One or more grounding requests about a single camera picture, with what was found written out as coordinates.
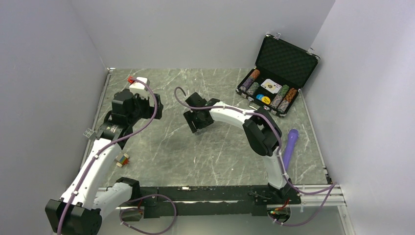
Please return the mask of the yellow round button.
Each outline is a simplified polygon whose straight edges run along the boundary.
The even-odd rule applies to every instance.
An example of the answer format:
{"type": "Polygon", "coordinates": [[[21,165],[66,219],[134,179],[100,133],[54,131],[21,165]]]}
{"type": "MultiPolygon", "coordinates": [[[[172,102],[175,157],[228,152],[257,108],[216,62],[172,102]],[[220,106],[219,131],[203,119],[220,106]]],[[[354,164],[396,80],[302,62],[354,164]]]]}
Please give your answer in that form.
{"type": "Polygon", "coordinates": [[[271,103],[271,100],[267,96],[262,97],[261,101],[267,105],[271,103]]]}

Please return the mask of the black aluminium poker case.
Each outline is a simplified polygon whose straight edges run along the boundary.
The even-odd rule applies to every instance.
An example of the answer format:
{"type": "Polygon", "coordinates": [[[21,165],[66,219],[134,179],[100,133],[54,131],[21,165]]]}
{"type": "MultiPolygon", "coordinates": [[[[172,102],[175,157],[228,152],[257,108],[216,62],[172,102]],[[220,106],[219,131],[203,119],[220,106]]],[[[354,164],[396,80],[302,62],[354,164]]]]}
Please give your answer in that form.
{"type": "Polygon", "coordinates": [[[245,78],[237,85],[235,91],[238,95],[248,101],[263,107],[273,115],[282,118],[288,113],[319,61],[320,57],[314,54],[312,48],[304,50],[280,39],[278,36],[267,34],[262,41],[254,68],[251,69],[245,78]],[[240,91],[239,87],[255,69],[260,71],[260,75],[254,82],[259,83],[260,87],[256,90],[254,95],[248,95],[246,92],[240,91]],[[294,88],[297,90],[296,96],[292,102],[289,103],[289,106],[284,113],[280,113],[277,110],[278,107],[273,109],[270,107],[270,104],[267,105],[261,100],[256,99],[258,94],[262,94],[267,96],[272,102],[276,96],[276,94],[272,94],[261,87],[261,83],[265,79],[271,79],[281,86],[288,85],[290,89],[294,88]]]}

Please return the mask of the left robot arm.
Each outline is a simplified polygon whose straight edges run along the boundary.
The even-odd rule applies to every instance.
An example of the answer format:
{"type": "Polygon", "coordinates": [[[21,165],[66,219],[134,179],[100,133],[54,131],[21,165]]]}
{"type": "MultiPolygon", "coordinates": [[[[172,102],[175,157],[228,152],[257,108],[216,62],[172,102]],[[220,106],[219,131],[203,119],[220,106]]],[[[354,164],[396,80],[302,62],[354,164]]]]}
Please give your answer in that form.
{"type": "Polygon", "coordinates": [[[140,201],[139,181],[122,177],[108,191],[97,195],[104,176],[121,154],[140,119],[161,119],[163,104],[158,94],[124,89],[112,99],[112,109],[99,126],[92,150],[75,180],[60,199],[50,199],[45,212],[58,235],[96,235],[103,220],[124,202],[140,201]]]}

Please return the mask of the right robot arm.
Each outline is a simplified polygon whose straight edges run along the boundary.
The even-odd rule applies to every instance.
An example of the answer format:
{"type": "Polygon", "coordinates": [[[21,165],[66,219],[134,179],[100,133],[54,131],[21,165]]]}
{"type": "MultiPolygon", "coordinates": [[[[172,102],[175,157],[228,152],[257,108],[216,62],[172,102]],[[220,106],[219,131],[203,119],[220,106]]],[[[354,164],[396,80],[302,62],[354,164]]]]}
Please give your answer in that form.
{"type": "Polygon", "coordinates": [[[263,159],[270,198],[280,204],[289,197],[289,176],[281,152],[282,132],[265,109],[241,109],[215,98],[207,101],[198,93],[193,93],[180,103],[190,109],[184,113],[184,117],[193,133],[215,121],[242,129],[251,149],[263,159]]]}

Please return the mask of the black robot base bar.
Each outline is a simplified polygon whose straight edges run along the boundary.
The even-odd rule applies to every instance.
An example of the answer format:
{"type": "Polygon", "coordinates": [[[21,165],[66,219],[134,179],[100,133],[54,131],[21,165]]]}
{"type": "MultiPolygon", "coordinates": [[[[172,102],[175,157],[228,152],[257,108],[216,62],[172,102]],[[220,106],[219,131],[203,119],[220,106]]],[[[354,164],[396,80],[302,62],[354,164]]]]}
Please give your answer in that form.
{"type": "Polygon", "coordinates": [[[136,202],[124,202],[122,208],[143,208],[144,218],[162,216],[197,216],[250,214],[266,216],[280,206],[299,205],[301,198],[294,189],[281,192],[268,185],[141,187],[136,202]]]}

